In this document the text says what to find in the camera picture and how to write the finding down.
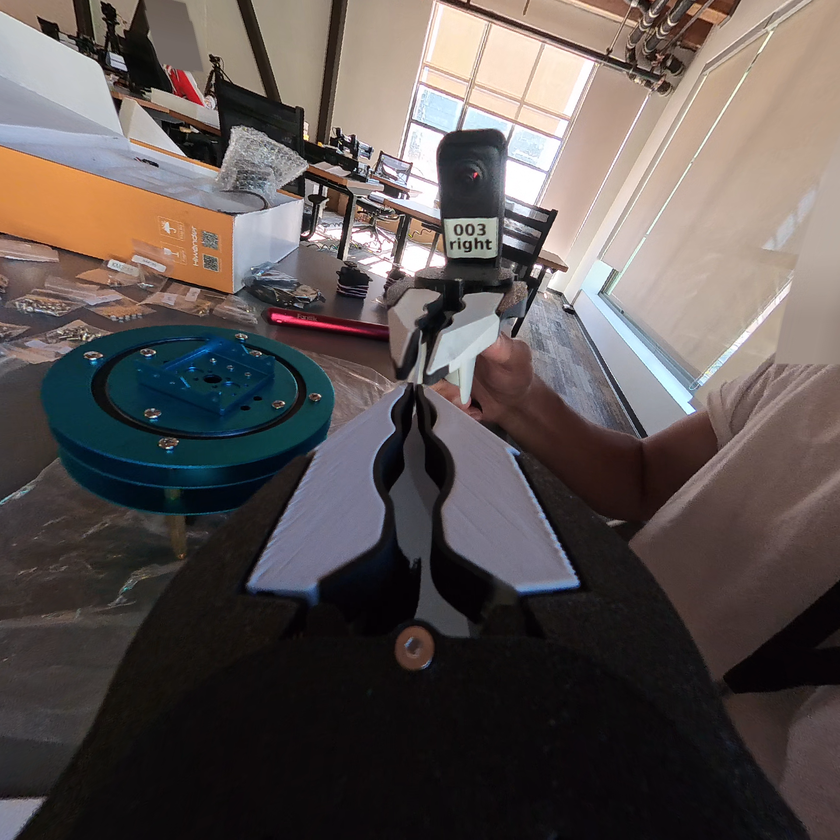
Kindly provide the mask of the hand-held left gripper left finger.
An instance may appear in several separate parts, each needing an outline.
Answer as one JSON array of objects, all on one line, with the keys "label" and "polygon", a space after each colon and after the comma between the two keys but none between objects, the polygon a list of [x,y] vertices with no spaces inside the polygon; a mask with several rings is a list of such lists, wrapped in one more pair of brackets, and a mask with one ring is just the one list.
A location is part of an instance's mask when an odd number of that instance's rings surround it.
[{"label": "hand-held left gripper left finger", "polygon": [[417,588],[389,491],[404,468],[413,388],[398,385],[314,452],[246,584],[250,594],[379,596]]}]

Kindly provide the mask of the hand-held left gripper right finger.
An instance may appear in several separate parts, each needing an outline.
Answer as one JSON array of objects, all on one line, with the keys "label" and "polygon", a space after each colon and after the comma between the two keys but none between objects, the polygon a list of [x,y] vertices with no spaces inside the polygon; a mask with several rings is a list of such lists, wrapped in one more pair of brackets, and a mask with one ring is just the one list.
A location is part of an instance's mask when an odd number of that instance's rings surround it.
[{"label": "hand-held left gripper right finger", "polygon": [[519,452],[437,392],[416,389],[426,471],[439,490],[431,572],[442,596],[532,596],[581,582]]}]

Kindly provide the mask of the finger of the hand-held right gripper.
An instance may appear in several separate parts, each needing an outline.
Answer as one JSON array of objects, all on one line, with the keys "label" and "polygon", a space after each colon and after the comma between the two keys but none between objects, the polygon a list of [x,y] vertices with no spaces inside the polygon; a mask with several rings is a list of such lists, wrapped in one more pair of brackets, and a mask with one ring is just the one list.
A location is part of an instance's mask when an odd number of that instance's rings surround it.
[{"label": "finger of the hand-held right gripper", "polygon": [[438,305],[438,291],[408,288],[388,304],[389,347],[395,377],[400,382],[421,382],[425,365],[424,329],[429,308]]},{"label": "finger of the hand-held right gripper", "polygon": [[473,384],[477,356],[499,335],[501,322],[497,310],[502,299],[501,291],[464,295],[462,309],[435,339],[423,374],[424,385],[439,382],[441,377],[457,385]]}]

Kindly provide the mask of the red screwdriver handle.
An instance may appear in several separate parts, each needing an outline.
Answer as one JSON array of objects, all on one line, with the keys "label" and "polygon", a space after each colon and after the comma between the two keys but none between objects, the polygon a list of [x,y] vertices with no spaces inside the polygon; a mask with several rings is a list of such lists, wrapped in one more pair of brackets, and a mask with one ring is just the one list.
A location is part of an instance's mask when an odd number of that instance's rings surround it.
[{"label": "red screwdriver handle", "polygon": [[276,326],[337,333],[378,341],[388,341],[390,338],[388,326],[376,322],[306,313],[287,308],[268,308],[264,310],[264,317],[268,323]]}]

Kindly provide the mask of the teal round turntable base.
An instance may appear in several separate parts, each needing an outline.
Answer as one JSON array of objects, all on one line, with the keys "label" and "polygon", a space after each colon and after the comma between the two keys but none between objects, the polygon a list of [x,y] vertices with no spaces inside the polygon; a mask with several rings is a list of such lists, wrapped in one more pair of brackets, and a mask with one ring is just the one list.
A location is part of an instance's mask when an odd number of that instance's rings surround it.
[{"label": "teal round turntable base", "polygon": [[167,517],[239,508],[328,435],[334,390],[302,352],[254,332],[114,332],[55,362],[41,402],[67,474]]}]

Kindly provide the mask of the pile of small parts bags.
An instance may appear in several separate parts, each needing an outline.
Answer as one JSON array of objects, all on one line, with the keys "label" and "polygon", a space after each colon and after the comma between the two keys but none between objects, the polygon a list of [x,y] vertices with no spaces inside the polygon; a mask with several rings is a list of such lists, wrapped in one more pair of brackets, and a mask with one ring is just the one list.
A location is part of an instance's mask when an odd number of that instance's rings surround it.
[{"label": "pile of small parts bags", "polygon": [[259,324],[241,298],[169,280],[144,257],[108,259],[65,276],[54,248],[2,237],[3,359],[53,361],[109,334],[105,322],[131,328],[158,311],[224,320],[237,331]]}]

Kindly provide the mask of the person's right hand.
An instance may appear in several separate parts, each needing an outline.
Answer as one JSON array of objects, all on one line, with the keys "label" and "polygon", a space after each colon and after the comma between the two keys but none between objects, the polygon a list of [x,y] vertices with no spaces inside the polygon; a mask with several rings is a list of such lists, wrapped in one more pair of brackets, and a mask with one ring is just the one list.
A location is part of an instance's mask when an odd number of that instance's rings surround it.
[{"label": "person's right hand", "polygon": [[520,407],[534,382],[532,356],[525,342],[504,332],[475,358],[469,399],[462,402],[459,388],[447,381],[432,390],[478,422],[504,421]]}]

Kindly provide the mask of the wooden background table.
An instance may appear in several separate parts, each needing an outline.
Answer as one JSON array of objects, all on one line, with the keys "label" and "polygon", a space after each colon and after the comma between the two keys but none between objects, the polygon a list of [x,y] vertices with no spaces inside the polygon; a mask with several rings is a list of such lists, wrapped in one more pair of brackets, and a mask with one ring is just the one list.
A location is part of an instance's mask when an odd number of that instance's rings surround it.
[{"label": "wooden background table", "polygon": [[[403,252],[405,250],[412,220],[420,222],[425,228],[431,230],[435,234],[436,239],[434,240],[433,248],[436,248],[438,239],[443,232],[440,211],[438,209],[425,206],[416,201],[390,197],[385,199],[385,205],[391,209],[395,209],[400,215],[400,221],[396,232],[395,246],[392,254],[393,264],[397,264],[399,266],[402,266],[403,264]],[[567,265],[561,257],[550,253],[544,247],[542,247],[540,259],[542,264],[538,266],[546,266],[549,270],[554,271],[559,270],[566,272],[568,270]]]}]

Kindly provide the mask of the black office chair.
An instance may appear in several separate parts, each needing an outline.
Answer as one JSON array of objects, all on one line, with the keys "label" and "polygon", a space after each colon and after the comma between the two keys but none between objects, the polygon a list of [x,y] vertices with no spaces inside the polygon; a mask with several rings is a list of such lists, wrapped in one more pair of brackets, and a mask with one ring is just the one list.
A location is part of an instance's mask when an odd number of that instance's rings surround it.
[{"label": "black office chair", "polygon": [[537,296],[539,285],[547,274],[548,269],[543,267],[538,278],[532,277],[534,266],[542,264],[540,255],[556,216],[555,210],[534,206],[511,196],[506,197],[501,265],[510,269],[516,280],[524,281],[528,289],[527,300],[519,307],[514,318],[512,338],[518,335]]},{"label": "black office chair", "polygon": [[[227,149],[230,130],[236,125],[245,125],[286,145],[301,157],[304,156],[304,111],[302,108],[270,100],[224,78],[216,81],[215,96],[222,152],[225,153]],[[303,196],[304,186],[305,176],[301,175],[281,189]]]}]

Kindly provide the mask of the large grid window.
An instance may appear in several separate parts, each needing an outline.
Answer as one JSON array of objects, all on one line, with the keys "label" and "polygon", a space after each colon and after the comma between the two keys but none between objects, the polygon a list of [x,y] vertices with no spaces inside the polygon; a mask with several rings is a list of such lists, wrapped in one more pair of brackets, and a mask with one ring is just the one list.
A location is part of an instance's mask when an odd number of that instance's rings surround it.
[{"label": "large grid window", "polygon": [[402,145],[410,188],[436,207],[441,139],[493,129],[508,141],[507,194],[535,204],[595,69],[566,49],[436,3]]}]

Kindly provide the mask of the bubble wrap bag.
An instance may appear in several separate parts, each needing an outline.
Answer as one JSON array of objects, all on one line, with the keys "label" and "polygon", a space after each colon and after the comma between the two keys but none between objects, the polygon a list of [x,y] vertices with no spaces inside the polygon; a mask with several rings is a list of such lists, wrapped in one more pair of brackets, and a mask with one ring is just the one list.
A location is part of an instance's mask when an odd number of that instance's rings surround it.
[{"label": "bubble wrap bag", "polygon": [[304,175],[308,163],[297,152],[257,129],[236,125],[230,130],[216,188],[253,193],[268,203],[277,191]]}]

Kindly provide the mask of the large clear plastic bag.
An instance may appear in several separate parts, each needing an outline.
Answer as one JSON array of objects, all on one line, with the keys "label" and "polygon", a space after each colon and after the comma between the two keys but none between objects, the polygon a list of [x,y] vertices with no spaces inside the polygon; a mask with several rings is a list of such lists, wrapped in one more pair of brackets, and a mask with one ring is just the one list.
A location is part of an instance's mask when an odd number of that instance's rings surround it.
[{"label": "large clear plastic bag", "polygon": [[82,489],[39,402],[50,363],[2,358],[2,645],[133,625],[182,564],[170,519]]}]

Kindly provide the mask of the person's beige clothing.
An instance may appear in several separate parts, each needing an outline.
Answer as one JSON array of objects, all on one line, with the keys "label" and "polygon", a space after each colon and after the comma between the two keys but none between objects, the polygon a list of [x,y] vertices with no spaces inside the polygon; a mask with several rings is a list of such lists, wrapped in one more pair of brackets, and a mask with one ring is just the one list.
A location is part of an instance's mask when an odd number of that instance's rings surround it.
[{"label": "person's beige clothing", "polygon": [[[631,541],[715,680],[839,575],[839,370],[777,364],[707,396],[717,453]],[[838,686],[723,704],[811,838],[838,838]]]}]

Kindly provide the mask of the white roller blind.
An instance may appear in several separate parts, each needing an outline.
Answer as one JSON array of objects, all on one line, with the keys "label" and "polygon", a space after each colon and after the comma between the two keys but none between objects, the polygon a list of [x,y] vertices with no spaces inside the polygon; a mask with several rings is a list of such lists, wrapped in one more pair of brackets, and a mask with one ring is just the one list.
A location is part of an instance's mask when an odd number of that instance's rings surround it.
[{"label": "white roller blind", "polygon": [[704,67],[602,261],[602,296],[689,391],[786,297],[838,143],[839,3],[789,2]]}]

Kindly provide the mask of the orange white cardboard box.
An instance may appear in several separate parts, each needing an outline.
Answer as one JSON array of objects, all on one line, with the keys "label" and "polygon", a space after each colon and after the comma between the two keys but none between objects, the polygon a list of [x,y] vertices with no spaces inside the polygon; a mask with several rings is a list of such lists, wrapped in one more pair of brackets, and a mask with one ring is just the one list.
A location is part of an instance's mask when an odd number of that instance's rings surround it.
[{"label": "orange white cardboard box", "polygon": [[[1,128],[92,129],[186,158],[123,134],[96,61],[14,17],[1,19]],[[223,292],[237,292],[252,266],[282,260],[300,242],[302,199],[228,215],[6,148],[2,139],[1,158],[5,235],[100,259],[159,256],[168,277]],[[216,168],[195,162],[217,179]]]}]

